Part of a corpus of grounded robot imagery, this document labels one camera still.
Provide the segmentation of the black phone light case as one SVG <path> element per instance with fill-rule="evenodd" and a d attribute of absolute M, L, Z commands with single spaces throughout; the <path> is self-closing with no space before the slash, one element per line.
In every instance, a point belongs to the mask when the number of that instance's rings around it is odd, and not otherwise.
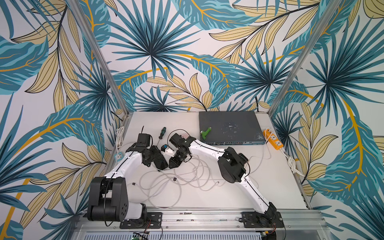
<path fill-rule="evenodd" d="M 163 171 L 169 167 L 169 164 L 161 153 L 155 156 L 153 163 L 158 171 Z"/>

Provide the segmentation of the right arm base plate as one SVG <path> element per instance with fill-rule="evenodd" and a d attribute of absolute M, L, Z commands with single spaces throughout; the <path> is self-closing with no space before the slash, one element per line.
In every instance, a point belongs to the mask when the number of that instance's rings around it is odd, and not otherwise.
<path fill-rule="evenodd" d="M 245 228 L 283 228 L 284 221 L 280 212 L 272 213 L 269 217 L 265 214 L 257 212 L 241 212 L 239 222 L 243 223 Z"/>

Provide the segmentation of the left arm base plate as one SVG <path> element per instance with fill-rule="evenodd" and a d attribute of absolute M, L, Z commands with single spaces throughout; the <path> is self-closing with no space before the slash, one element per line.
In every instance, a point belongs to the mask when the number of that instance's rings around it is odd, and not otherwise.
<path fill-rule="evenodd" d="M 140 219 L 124 220 L 120 224 L 120 229 L 123 230 L 139 230 L 139 229 L 155 229 L 162 228 L 163 213 L 162 212 L 148 212 Z"/>

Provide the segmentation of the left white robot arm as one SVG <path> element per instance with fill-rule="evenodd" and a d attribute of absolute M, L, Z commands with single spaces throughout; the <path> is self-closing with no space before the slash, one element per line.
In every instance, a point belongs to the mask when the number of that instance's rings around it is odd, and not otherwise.
<path fill-rule="evenodd" d="M 123 159 L 103 177 L 91 181 L 87 218 L 89 221 L 123 222 L 147 221 L 147 207 L 129 201 L 127 179 L 140 165 L 158 170 L 168 167 L 166 159 L 156 146 L 150 148 L 132 145 Z"/>

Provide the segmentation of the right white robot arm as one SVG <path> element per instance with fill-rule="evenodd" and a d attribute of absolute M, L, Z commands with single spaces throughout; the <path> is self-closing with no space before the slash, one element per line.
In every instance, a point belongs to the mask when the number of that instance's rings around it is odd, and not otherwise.
<path fill-rule="evenodd" d="M 233 148 L 216 148 L 198 141 L 194 137 L 183 137 L 175 134 L 170 143 L 176 147 L 176 152 L 170 162 L 181 163 L 187 155 L 203 157 L 217 161 L 222 178 L 230 184 L 237 185 L 252 203 L 253 209 L 268 220 L 278 218 L 274 204 L 268 201 L 249 178 L 250 165 L 243 154 L 238 154 Z"/>

